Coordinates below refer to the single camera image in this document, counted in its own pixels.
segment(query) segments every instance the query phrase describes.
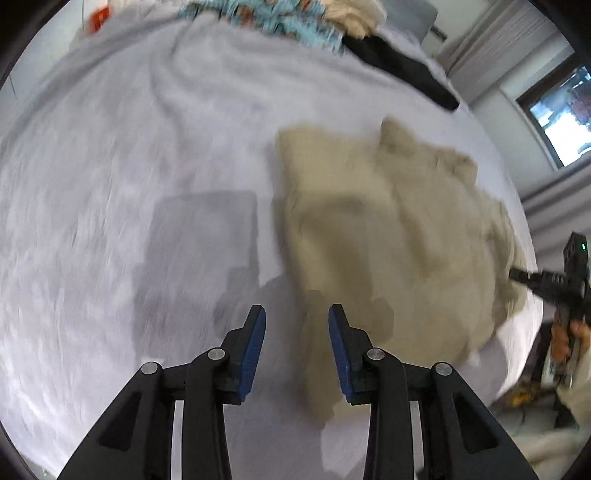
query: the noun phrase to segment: finger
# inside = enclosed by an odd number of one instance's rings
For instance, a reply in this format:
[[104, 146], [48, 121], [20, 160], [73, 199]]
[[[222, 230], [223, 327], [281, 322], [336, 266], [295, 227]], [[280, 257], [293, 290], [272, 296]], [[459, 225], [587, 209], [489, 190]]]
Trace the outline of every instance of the finger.
[[556, 362], [564, 362], [570, 357], [570, 348], [563, 343], [551, 343], [550, 356], [552, 357], [552, 360]]
[[556, 341], [559, 343], [565, 343], [566, 345], [569, 344], [569, 336], [566, 333], [566, 330], [562, 327], [562, 325], [558, 323], [554, 323], [552, 325], [552, 341]]
[[586, 323], [579, 320], [570, 322], [570, 331], [576, 338], [581, 339], [581, 353], [589, 350], [591, 344], [591, 328]]

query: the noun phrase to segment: bed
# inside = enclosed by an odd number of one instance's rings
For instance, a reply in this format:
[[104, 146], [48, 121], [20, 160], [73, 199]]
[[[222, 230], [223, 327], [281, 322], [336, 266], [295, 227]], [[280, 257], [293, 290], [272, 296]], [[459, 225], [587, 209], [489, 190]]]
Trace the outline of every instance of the bed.
[[[413, 35], [380, 35], [446, 82]], [[360, 478], [368, 416], [320, 426], [306, 409], [274, 145], [300, 121], [373, 139], [385, 116], [477, 162], [534, 270], [515, 187], [464, 103], [450, 113], [350, 54], [167, 6], [83, 41], [0, 147], [0, 419], [15, 446], [58, 473], [141, 364], [192, 360], [260, 303], [253, 392], [225, 410], [234, 478]], [[530, 296], [457, 366], [485, 403], [518, 379], [541, 317]]]

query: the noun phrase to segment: metal pivot screw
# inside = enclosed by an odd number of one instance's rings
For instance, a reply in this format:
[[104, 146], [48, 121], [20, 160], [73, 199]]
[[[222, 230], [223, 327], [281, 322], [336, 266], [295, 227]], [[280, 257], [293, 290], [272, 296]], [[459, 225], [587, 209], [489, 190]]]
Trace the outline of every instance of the metal pivot screw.
[[451, 365], [441, 362], [440, 364], [435, 365], [435, 371], [439, 375], [443, 375], [444, 377], [446, 377], [452, 374], [453, 368]]
[[158, 364], [156, 362], [146, 362], [142, 365], [142, 373], [144, 375], [152, 375], [158, 369]]
[[211, 360], [221, 360], [222, 358], [224, 358], [225, 355], [226, 352], [224, 352], [221, 348], [213, 348], [209, 352], [207, 352], [207, 356]]
[[386, 354], [384, 353], [384, 351], [382, 349], [370, 348], [368, 350], [368, 358], [370, 360], [381, 360], [385, 356], [386, 356]]

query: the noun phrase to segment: orange object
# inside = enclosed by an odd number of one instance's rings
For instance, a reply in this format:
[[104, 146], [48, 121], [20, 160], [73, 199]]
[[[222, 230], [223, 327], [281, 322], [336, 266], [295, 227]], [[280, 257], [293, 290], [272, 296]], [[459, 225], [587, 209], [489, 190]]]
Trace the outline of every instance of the orange object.
[[99, 8], [96, 12], [94, 12], [90, 18], [88, 19], [87, 27], [90, 33], [98, 32], [103, 24], [109, 19], [111, 16], [111, 8], [106, 6], [104, 8]]

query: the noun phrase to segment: cream fabric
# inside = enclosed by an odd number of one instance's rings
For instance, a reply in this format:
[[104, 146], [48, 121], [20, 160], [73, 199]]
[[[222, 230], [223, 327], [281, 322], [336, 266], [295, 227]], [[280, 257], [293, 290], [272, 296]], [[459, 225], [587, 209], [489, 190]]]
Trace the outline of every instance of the cream fabric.
[[341, 25], [356, 38], [372, 34], [386, 20], [380, 0], [320, 0], [326, 7], [324, 17]]
[[311, 405], [321, 419], [341, 399], [327, 311], [404, 362], [453, 364], [480, 348], [525, 290], [504, 206], [475, 187], [476, 165], [420, 144], [384, 120], [379, 145], [310, 126], [280, 133], [287, 243], [306, 301], [302, 343]]
[[591, 427], [591, 350], [580, 358], [572, 388], [559, 386], [557, 393], [577, 423]]

